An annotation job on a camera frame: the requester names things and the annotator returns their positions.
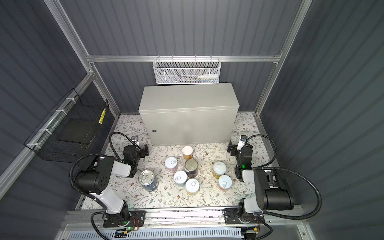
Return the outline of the yellow green can plastic lid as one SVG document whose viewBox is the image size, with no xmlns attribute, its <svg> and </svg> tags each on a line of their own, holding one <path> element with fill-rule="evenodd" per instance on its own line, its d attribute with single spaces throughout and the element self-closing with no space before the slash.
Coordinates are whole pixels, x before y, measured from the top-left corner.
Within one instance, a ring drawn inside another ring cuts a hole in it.
<svg viewBox="0 0 384 240">
<path fill-rule="evenodd" d="M 227 166 L 223 162 L 215 162 L 213 165 L 213 176 L 219 179 L 220 176 L 224 175 L 227 171 Z"/>
</svg>

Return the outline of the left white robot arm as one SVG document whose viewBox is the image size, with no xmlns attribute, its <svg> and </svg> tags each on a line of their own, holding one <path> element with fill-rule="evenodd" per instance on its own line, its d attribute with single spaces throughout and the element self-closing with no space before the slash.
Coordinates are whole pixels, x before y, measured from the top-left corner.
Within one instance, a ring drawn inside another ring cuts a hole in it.
<svg viewBox="0 0 384 240">
<path fill-rule="evenodd" d="M 139 159 L 149 155 L 148 145 L 126 146 L 124 159 L 120 162 L 113 156 L 88 154 L 78 158 L 70 168 L 69 180 L 73 189 L 97 202 L 104 210 L 105 226 L 125 227 L 134 221 L 127 203 L 109 186 L 111 176 L 132 178 L 138 170 Z M 93 161 L 75 176 L 73 171 L 82 160 L 93 157 Z"/>
</svg>

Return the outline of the dark tomato tin can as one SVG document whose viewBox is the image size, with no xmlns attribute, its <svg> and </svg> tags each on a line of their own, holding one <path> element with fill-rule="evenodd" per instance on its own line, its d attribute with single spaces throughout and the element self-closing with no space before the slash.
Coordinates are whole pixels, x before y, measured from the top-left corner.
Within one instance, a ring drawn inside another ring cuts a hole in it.
<svg viewBox="0 0 384 240">
<path fill-rule="evenodd" d="M 185 163 L 185 171 L 188 178 L 195 178 L 198 174 L 198 162 L 195 159 L 189 159 Z"/>
</svg>

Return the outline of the blue label tin can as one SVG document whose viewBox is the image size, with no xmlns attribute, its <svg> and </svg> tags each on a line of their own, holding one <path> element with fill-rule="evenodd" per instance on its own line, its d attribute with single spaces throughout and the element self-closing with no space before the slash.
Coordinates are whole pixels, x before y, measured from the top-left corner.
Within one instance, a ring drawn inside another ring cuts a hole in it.
<svg viewBox="0 0 384 240">
<path fill-rule="evenodd" d="M 141 172 L 139 175 L 139 183 L 147 192 L 153 192 L 158 187 L 158 179 L 151 170 Z"/>
</svg>

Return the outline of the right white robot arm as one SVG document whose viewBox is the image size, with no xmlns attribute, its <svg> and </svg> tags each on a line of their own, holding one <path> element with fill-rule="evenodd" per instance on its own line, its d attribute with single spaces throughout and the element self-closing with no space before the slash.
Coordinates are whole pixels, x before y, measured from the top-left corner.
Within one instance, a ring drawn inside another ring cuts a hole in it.
<svg viewBox="0 0 384 240">
<path fill-rule="evenodd" d="M 251 184 L 255 194 L 238 203 L 235 217 L 242 223 L 256 221 L 254 214 L 262 216 L 264 211 L 290 211 L 294 208 L 294 197 L 283 173 L 252 167 L 253 148 L 243 142 L 229 143 L 227 152 L 236 158 L 237 180 Z"/>
</svg>

